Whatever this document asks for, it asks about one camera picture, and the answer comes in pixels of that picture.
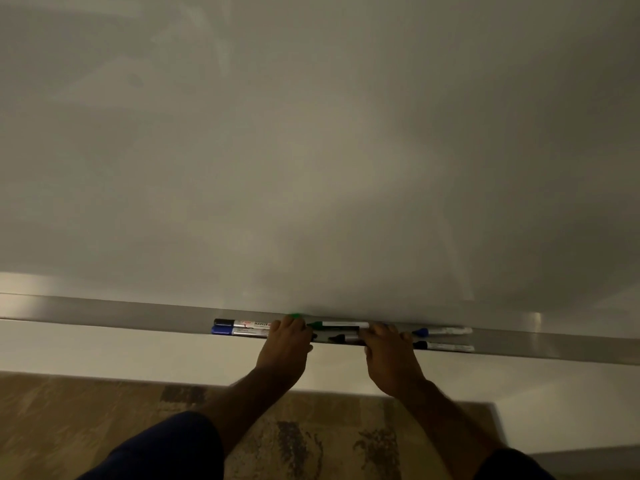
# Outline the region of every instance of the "dark blue shirt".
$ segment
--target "dark blue shirt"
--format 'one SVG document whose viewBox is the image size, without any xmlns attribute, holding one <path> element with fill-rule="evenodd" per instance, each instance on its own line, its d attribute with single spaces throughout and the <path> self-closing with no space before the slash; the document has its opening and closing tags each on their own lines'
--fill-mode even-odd
<svg viewBox="0 0 640 480">
<path fill-rule="evenodd" d="M 225 453 L 216 428 L 203 415 L 187 411 L 125 441 L 79 480 L 222 480 Z M 487 458 L 474 480 L 552 480 L 527 455 L 498 450 Z"/>
</svg>

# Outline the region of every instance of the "person's right arm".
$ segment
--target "person's right arm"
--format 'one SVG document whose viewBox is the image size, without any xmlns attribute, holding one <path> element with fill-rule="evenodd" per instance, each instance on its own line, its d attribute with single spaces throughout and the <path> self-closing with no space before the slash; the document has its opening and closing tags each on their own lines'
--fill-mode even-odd
<svg viewBox="0 0 640 480">
<path fill-rule="evenodd" d="M 396 327 L 373 324 L 361 330 L 369 377 L 398 399 L 420 423 L 453 480 L 492 477 L 552 478 L 538 464 L 485 433 L 435 384 L 425 379 L 412 338 Z"/>
</svg>

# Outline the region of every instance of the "patterned carpet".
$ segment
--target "patterned carpet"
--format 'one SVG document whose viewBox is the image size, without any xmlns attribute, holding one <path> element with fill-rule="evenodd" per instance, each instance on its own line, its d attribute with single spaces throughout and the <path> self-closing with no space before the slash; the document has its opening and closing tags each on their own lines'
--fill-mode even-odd
<svg viewBox="0 0 640 480">
<path fill-rule="evenodd" d="M 0 375 L 3 480 L 68 480 L 112 448 L 220 389 Z M 495 434 L 484 404 L 463 407 Z M 440 457 L 395 400 L 290 392 L 227 459 L 225 478 L 448 479 Z"/>
</svg>

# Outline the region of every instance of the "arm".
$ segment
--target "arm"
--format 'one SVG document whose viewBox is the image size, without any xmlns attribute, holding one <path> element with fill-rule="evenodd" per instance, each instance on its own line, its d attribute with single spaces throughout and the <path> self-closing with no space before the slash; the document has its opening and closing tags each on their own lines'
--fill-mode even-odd
<svg viewBox="0 0 640 480">
<path fill-rule="evenodd" d="M 524 478 L 550 478 L 525 455 L 505 450 L 503 443 L 485 433 L 435 384 L 425 379 L 409 333 L 398 334 L 395 326 L 374 324 L 369 330 L 361 330 L 360 336 L 367 345 L 369 376 L 384 393 L 398 399 L 420 423 L 453 480 L 501 477 L 505 473 Z M 507 452 L 509 458 L 499 458 L 499 452 Z M 529 476 L 536 467 L 542 476 Z"/>
<path fill-rule="evenodd" d="M 300 379 L 311 336 L 302 319 L 274 321 L 254 370 L 244 379 L 196 411 L 172 416 L 125 441 L 80 478 L 222 480 L 227 455 Z"/>
</svg>

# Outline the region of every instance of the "person's left arm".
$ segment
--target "person's left arm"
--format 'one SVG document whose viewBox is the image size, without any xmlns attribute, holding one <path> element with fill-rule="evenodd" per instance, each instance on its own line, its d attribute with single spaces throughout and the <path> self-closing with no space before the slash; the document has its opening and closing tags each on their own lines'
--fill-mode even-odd
<svg viewBox="0 0 640 480">
<path fill-rule="evenodd" d="M 254 370 L 194 411 L 173 416 L 117 447 L 80 476 L 94 479 L 222 479 L 224 459 L 305 370 L 312 331 L 286 316 L 271 324 Z"/>
</svg>

